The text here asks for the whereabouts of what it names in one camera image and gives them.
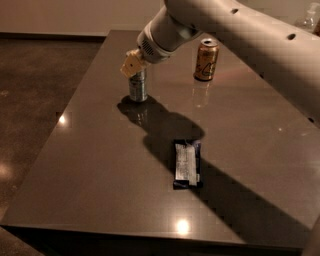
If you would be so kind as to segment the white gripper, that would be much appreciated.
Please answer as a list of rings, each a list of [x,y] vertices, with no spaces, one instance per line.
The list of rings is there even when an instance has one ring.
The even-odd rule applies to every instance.
[[[199,35],[199,31],[178,22],[163,7],[139,34],[138,49],[126,53],[120,71],[131,78],[144,70],[147,62],[156,64],[168,59],[181,45]]]

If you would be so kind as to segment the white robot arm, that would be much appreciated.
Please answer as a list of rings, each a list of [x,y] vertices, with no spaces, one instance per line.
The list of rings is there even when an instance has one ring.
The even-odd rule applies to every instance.
[[[168,59],[207,33],[218,39],[307,118],[320,125],[320,38],[237,0],[164,0],[126,54],[126,77]]]

